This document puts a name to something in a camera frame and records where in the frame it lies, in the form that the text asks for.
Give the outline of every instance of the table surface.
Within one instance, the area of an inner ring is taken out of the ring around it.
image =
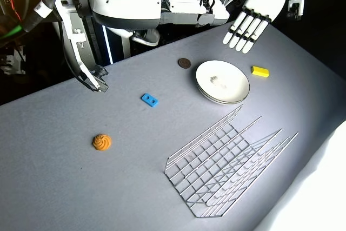
[[[241,54],[222,44],[229,25],[109,66],[106,93],[76,80],[0,107],[0,229],[251,230],[277,202],[324,139],[346,119],[346,83],[317,59],[268,27]],[[182,69],[177,60],[191,60]],[[198,219],[164,175],[168,156],[239,106],[207,100],[196,68],[223,60],[249,78],[249,96],[233,121],[248,141],[283,128],[298,137],[224,217]],[[269,78],[253,76],[252,65]],[[141,100],[159,100],[151,108]],[[112,147],[96,151],[105,133]]]

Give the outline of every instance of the wire dish rack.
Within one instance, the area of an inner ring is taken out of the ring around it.
[[[172,154],[165,174],[196,217],[220,217],[250,188],[254,181],[298,135],[272,145],[282,129],[255,143],[230,123],[242,105]]]

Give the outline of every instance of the light strip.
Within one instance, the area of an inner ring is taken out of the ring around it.
[[[106,46],[107,46],[109,61],[110,61],[110,64],[113,64],[112,53],[110,52],[108,36],[107,36],[107,32],[106,32],[106,27],[104,25],[102,26],[102,30],[103,30],[104,39],[106,40]]]

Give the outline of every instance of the orange swirl cookie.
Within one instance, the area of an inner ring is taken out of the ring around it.
[[[112,145],[112,138],[109,135],[97,135],[92,142],[96,150],[105,151]]]

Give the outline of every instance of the yellow block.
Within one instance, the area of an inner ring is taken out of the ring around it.
[[[261,77],[269,77],[269,70],[268,69],[264,69],[261,67],[257,67],[257,66],[252,66],[251,67],[251,73],[257,76],[261,76]]]

